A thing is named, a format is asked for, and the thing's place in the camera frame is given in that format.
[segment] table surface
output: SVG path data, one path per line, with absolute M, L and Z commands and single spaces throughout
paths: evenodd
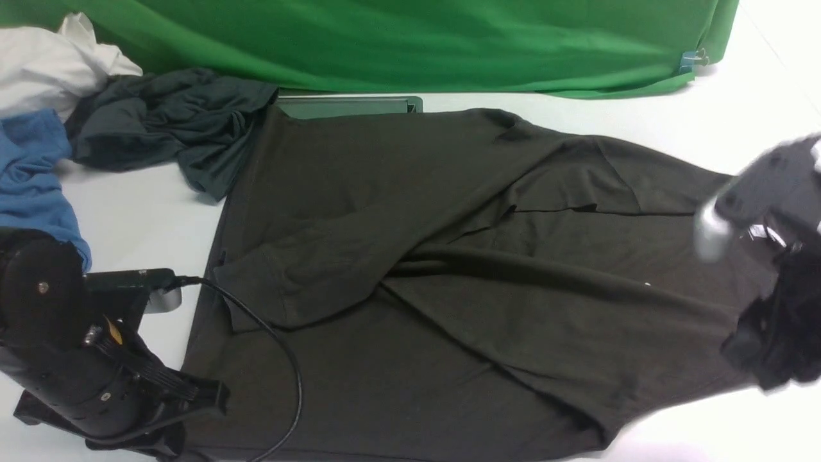
M 801 83 L 742 9 L 725 60 L 674 95 L 603 101 L 420 96 L 425 112 L 500 108 L 559 131 L 614 136 L 736 173 L 778 142 L 821 131 L 821 116 Z M 170 267 L 180 275 L 203 274 L 222 204 L 190 190 L 176 165 L 110 174 L 66 162 L 58 173 L 91 245 L 95 271 Z M 184 289 L 179 309 L 147 316 L 140 328 L 169 367 L 182 363 L 198 290 Z M 79 438 L 43 425 L 24 426 L 11 416 L 20 391 L 0 377 L 0 460 L 149 460 L 124 451 L 94 453 Z M 818 409 L 820 385 L 789 386 L 771 395 L 741 390 L 653 413 L 625 428 L 601 455 L 574 461 L 817 460 L 811 423 Z

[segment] green backdrop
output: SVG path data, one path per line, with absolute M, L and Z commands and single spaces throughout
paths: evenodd
M 147 72 L 205 66 L 307 90 L 651 95 L 723 57 L 738 0 L 0 0 L 0 25 L 68 12 Z

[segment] black mount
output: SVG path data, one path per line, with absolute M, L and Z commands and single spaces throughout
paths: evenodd
M 117 327 L 124 336 L 130 337 L 128 340 L 132 346 L 136 345 L 140 355 L 156 358 L 136 331 L 147 308 L 150 312 L 169 311 L 167 307 L 158 307 L 162 305 L 159 300 L 169 294 L 174 295 L 158 289 L 167 286 L 165 282 L 169 277 L 173 277 L 170 270 L 89 274 L 85 277 L 88 302 L 94 311 L 109 320 L 116 320 Z M 201 414 L 225 415 L 228 389 L 220 381 L 200 379 L 171 369 L 167 371 L 194 386 L 197 390 L 195 398 L 183 400 L 168 393 L 147 396 L 146 403 L 152 409 L 147 409 L 140 421 L 129 430 L 112 437 L 97 438 L 84 434 L 28 391 L 23 392 L 14 416 L 27 425 L 45 423 L 74 433 L 83 437 L 91 450 L 131 450 L 160 462 L 170 461 L 182 453 L 185 444 L 186 432 L 182 421 Z

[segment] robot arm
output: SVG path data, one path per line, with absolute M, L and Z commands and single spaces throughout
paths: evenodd
M 712 197 L 695 220 L 695 251 L 716 261 L 734 237 L 771 216 L 795 236 L 774 262 L 771 294 L 741 315 L 722 346 L 733 366 L 768 390 L 821 375 L 821 136 L 760 156 Z
M 0 372 L 25 388 L 15 410 L 95 450 L 180 455 L 182 421 L 224 415 L 228 392 L 163 365 L 137 334 L 145 312 L 179 305 L 173 271 L 83 275 L 70 243 L 0 228 Z

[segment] black cloth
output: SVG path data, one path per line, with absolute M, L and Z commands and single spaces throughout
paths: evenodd
M 719 347 L 773 273 L 690 249 L 726 181 L 498 110 L 271 108 L 212 262 L 303 364 L 304 420 L 277 457 L 551 459 L 746 383 Z M 190 456 L 253 455 L 293 410 L 286 359 L 219 301 L 191 334 L 184 369 L 224 380 L 233 407 L 188 423 Z
M 276 96 L 274 84 L 202 68 L 118 77 L 66 121 L 72 158 L 112 172 L 176 160 L 194 189 L 220 200 Z

